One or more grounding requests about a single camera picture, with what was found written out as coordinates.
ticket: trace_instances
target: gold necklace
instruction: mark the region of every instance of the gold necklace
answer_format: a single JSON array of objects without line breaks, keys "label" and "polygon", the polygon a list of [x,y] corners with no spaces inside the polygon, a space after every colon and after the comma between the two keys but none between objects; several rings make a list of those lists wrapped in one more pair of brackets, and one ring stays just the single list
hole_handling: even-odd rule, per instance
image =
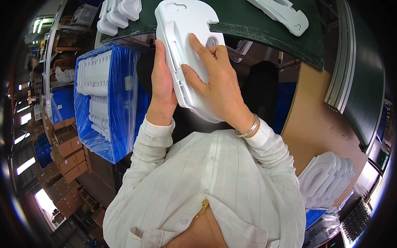
[{"label": "gold necklace", "polygon": [[[213,232],[213,230],[212,230],[212,228],[211,228],[210,222],[208,221],[207,215],[205,214],[205,209],[207,208],[207,206],[208,206],[209,203],[210,203],[210,201],[207,200],[207,199],[205,199],[205,200],[202,202],[202,204],[201,204],[202,211],[201,211],[198,215],[195,216],[195,219],[197,219],[200,215],[204,214],[205,219],[207,220],[208,226],[209,226],[209,228],[210,228],[210,230],[211,230],[212,237],[213,237],[213,239],[214,239],[214,241],[215,241],[216,248],[218,248],[218,243],[216,242],[215,234],[214,234],[214,232]],[[163,248],[167,248],[168,245],[169,245],[172,241],[173,241],[173,239],[171,239]]]}]

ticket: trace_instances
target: woman's left hand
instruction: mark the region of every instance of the woman's left hand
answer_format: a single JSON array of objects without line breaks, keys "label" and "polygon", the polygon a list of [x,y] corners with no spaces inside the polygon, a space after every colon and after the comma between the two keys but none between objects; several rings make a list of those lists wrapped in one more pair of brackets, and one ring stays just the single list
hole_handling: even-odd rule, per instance
[{"label": "woman's left hand", "polygon": [[155,40],[156,55],[152,72],[152,101],[146,120],[157,126],[169,126],[178,100],[173,90],[171,72],[166,64],[166,48],[160,40]]}]

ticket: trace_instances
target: stack of white foam pieces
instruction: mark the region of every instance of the stack of white foam pieces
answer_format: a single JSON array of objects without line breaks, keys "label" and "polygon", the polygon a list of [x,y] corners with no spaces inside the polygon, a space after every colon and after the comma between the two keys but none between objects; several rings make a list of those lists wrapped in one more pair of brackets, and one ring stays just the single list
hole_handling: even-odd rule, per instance
[{"label": "stack of white foam pieces", "polygon": [[340,158],[333,152],[313,157],[298,177],[305,208],[331,207],[354,174],[349,158]]},{"label": "stack of white foam pieces", "polygon": [[79,62],[76,91],[90,95],[89,120],[91,128],[110,142],[108,82],[112,50]]},{"label": "stack of white foam pieces", "polygon": [[99,32],[114,36],[119,27],[128,27],[128,20],[139,19],[141,10],[141,0],[104,0],[96,27]]}]

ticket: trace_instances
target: white striped shirt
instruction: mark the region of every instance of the white striped shirt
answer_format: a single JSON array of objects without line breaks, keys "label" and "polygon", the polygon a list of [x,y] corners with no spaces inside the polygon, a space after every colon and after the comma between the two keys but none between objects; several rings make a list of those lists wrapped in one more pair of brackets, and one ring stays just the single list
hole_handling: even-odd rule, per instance
[{"label": "white striped shirt", "polygon": [[162,247],[189,227],[204,199],[230,248],[302,247],[303,198],[279,135],[260,120],[252,138],[194,132],[172,145],[174,127],[141,125],[131,168],[105,213],[109,247]]}]

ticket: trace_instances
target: shirt button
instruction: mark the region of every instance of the shirt button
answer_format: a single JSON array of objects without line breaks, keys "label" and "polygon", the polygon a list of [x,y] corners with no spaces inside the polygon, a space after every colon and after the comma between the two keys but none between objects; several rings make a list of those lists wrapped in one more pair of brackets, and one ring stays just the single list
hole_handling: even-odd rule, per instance
[{"label": "shirt button", "polygon": [[186,225],[188,222],[189,222],[189,220],[187,218],[181,219],[181,224],[182,225]]}]

